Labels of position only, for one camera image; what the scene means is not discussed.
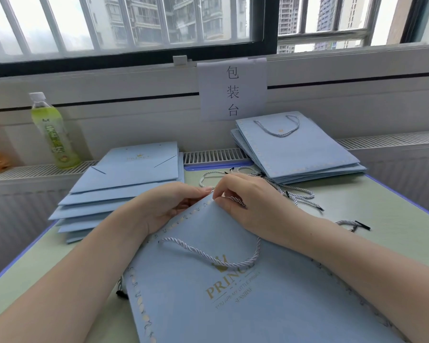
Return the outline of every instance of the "light green tabletop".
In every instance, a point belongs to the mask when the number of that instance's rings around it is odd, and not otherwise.
[[[186,183],[198,185],[205,171],[185,171]],[[210,175],[204,184],[215,185],[219,176]],[[325,209],[299,207],[332,221],[359,220],[372,231],[357,234],[400,254],[429,265],[429,214],[394,192],[363,175],[349,175],[299,183],[314,191],[314,201]],[[65,235],[51,228],[6,273],[0,277],[0,313],[61,260],[75,244],[66,245]],[[113,290],[98,315],[87,342],[137,342],[128,301]]]

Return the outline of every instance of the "stack of blue paper bags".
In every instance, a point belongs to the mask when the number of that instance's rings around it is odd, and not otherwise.
[[[59,219],[67,243],[82,240],[116,208],[169,182],[184,182],[183,153],[176,142],[111,149],[75,183],[49,217]]]
[[[299,121],[297,130],[285,137],[277,136],[297,127]],[[239,119],[236,125],[231,130],[235,142],[278,184],[366,170],[354,155],[300,112]]]

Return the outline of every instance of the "black stripe on wall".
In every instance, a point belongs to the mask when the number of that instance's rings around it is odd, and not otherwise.
[[[400,79],[421,78],[421,77],[429,77],[429,72],[417,73],[417,74],[396,74],[396,75],[390,75],[390,76],[356,78],[356,79],[350,79],[350,80],[326,80],[326,81],[322,81],[322,82],[283,84],[283,85],[279,85],[279,86],[268,86],[267,89],[286,89],[286,88],[298,88],[298,87],[304,87],[304,86],[326,86],[326,85],[331,85],[331,84],[372,82],[372,81],[378,81],[378,80],[400,80]],[[103,103],[117,103],[117,102],[169,99],[169,98],[174,98],[174,97],[187,97],[187,96],[198,96],[198,95],[199,95],[198,92],[192,92],[192,93],[183,93],[183,94],[139,96],[139,97],[128,97],[128,98],[124,98],[124,99],[109,99],[109,100],[59,103],[59,104],[55,104],[54,107],[99,105],[99,104],[103,104]],[[29,110],[31,108],[32,108],[31,106],[0,108],[0,112],[25,111],[25,110]]]

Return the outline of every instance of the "bottle cap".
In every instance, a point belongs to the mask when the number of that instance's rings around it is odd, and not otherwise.
[[[30,99],[33,102],[41,102],[41,101],[45,101],[46,97],[44,95],[44,93],[39,92],[39,93],[29,93]]]

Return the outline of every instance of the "white radiator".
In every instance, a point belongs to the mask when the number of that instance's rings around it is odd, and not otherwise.
[[[392,189],[429,210],[429,132],[338,140]],[[240,149],[185,153],[185,164],[244,160]],[[47,217],[87,167],[24,166],[0,174],[0,271],[48,225]]]

